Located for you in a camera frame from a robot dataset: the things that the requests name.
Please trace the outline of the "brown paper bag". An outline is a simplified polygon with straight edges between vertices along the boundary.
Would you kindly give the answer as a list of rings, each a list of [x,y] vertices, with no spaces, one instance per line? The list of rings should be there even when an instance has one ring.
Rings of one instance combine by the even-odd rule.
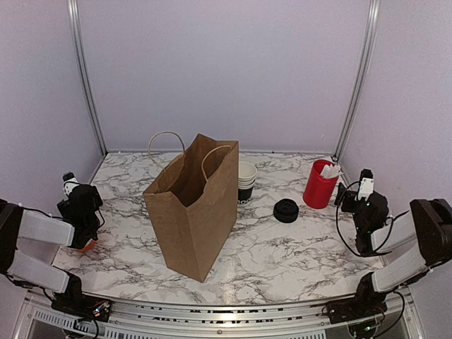
[[[198,134],[143,192],[166,266],[204,282],[237,221],[239,143]]]

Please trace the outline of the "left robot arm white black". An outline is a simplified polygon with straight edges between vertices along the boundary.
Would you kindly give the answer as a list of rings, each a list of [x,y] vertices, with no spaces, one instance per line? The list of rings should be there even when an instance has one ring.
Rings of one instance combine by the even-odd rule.
[[[57,311],[107,321],[111,301],[84,294],[77,275],[51,263],[59,247],[92,249],[105,223],[95,186],[65,179],[64,193],[58,216],[1,201],[1,274],[19,287],[42,289]]]

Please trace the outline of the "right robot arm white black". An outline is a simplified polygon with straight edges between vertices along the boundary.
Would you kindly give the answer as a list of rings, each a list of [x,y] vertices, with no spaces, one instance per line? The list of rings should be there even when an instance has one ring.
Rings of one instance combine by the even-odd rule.
[[[358,185],[353,191],[340,184],[334,202],[337,212],[352,215],[356,232],[352,254],[380,257],[406,244],[411,247],[387,266],[364,275],[353,297],[328,304],[331,323],[385,311],[388,294],[451,260],[451,205],[446,200],[414,199],[407,211],[393,216],[387,198],[374,191],[373,179],[363,178]]]

